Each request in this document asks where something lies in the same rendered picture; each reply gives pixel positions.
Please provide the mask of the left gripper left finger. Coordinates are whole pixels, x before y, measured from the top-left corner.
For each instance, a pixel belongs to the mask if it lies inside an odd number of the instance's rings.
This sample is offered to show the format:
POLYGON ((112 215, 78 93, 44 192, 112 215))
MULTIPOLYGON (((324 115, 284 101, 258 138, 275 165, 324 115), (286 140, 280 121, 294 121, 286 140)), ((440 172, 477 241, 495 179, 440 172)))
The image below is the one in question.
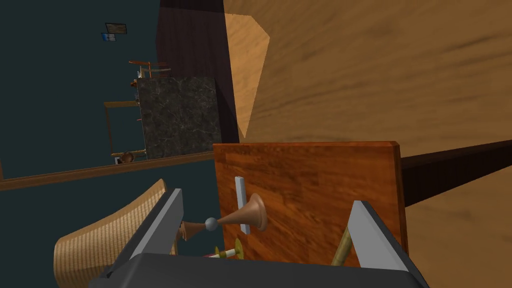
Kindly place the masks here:
POLYGON ((119 263, 142 253, 169 254, 183 215, 182 189, 166 191, 119 254, 119 263))

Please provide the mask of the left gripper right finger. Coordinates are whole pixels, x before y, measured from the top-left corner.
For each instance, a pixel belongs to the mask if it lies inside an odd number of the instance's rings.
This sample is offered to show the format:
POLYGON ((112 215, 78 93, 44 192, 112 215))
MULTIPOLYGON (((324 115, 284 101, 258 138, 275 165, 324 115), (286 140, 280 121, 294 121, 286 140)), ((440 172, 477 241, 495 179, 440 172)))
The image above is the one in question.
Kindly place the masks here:
POLYGON ((356 200, 348 230, 362 268, 411 272, 412 262, 367 201, 356 200))

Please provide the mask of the brass bar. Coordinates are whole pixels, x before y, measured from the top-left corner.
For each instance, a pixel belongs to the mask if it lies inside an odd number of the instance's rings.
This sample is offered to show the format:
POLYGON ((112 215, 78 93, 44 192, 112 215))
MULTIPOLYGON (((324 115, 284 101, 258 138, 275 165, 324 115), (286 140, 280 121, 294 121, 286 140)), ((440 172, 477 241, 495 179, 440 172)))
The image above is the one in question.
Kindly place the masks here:
POLYGON ((349 227, 346 226, 336 249, 331 266, 343 266, 353 246, 353 241, 349 232, 349 227))

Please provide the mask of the pale wooden curved chair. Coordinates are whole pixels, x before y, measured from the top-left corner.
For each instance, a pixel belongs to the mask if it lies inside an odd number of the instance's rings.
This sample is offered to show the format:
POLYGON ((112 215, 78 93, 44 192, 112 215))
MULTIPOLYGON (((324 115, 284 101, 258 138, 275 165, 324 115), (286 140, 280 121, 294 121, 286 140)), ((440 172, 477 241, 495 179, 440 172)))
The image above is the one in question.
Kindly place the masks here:
POLYGON ((88 288, 92 279, 114 263, 166 190, 164 180, 159 179, 130 204, 59 239, 53 250, 58 287, 88 288))

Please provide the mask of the reddish brown wooden door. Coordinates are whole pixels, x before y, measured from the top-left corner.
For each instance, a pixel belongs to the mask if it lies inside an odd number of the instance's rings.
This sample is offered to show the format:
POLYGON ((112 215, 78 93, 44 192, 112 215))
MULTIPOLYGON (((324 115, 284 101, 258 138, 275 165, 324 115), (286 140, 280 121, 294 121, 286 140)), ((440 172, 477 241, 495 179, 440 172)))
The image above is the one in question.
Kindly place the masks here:
POLYGON ((213 146, 222 217, 238 208, 235 177, 266 207, 265 231, 223 227, 244 258, 329 265, 354 201, 368 201, 408 249, 400 147, 394 141, 218 143, 213 146))

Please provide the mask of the brass disc with white rod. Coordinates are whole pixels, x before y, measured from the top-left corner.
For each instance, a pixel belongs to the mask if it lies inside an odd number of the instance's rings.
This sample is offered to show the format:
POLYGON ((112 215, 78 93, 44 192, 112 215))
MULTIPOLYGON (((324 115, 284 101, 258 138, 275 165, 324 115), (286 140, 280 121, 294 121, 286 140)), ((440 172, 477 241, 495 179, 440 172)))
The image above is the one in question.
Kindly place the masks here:
POLYGON ((229 250, 220 251, 217 246, 214 247, 214 253, 204 255, 205 258, 219 258, 219 259, 225 259, 225 258, 233 258, 234 256, 237 257, 239 260, 244 259, 244 251, 241 241, 236 238, 234 241, 234 248, 229 250))

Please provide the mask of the grey door plate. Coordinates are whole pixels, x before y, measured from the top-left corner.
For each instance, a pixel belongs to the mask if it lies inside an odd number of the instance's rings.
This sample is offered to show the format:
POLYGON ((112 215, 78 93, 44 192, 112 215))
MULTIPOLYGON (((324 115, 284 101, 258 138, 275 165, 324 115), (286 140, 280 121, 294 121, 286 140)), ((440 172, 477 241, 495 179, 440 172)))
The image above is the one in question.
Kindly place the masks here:
MULTIPOLYGON (((247 204, 247 194, 245 191, 245 180, 242 177, 236 176, 234 178, 234 181, 235 181, 235 190, 236 190, 238 209, 241 209, 247 204)), ((246 235, 249 235, 251 233, 250 226, 247 224, 240 224, 240 230, 246 235)))

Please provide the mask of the dark marble cabinet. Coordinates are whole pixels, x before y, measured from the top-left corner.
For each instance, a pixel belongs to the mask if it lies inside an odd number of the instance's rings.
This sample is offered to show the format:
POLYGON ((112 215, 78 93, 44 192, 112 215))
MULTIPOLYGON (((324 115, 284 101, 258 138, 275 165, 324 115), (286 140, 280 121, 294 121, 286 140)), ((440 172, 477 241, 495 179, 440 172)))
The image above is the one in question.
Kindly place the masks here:
POLYGON ((137 91, 148 159, 211 152, 221 142, 214 78, 138 78, 137 91))

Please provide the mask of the orange wooden chair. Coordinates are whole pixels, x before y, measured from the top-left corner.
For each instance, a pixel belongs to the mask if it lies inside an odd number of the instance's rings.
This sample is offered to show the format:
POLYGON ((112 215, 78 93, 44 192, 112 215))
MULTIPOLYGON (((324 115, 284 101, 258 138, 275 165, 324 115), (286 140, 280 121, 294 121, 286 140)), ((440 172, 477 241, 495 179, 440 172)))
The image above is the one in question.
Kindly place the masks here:
POLYGON ((135 78, 131 83, 130 86, 136 88, 137 87, 137 80, 141 78, 145 78, 146 74, 148 74, 149 78, 153 77, 153 74, 156 73, 158 77, 165 77, 167 73, 169 73, 172 69, 168 67, 168 64, 165 62, 144 62, 144 61, 135 61, 130 60, 130 64, 138 65, 139 69, 137 70, 137 78, 135 78))

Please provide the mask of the wooden frame shelf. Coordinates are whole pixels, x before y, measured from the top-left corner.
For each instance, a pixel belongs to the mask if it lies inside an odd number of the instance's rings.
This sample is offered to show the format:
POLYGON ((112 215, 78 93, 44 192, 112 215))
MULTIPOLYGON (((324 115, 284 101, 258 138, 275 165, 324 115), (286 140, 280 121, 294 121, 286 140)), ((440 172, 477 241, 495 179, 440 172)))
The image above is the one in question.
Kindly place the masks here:
POLYGON ((105 119, 106 119, 106 127, 108 132, 109 139, 109 148, 110 148, 110 156, 113 158, 121 158, 124 154, 123 152, 114 153, 113 146, 113 138, 112 138, 112 129, 110 123, 109 109, 110 108, 128 108, 128 107, 138 107, 140 104, 135 100, 131 101, 107 101, 103 103, 104 111, 105 111, 105 119))

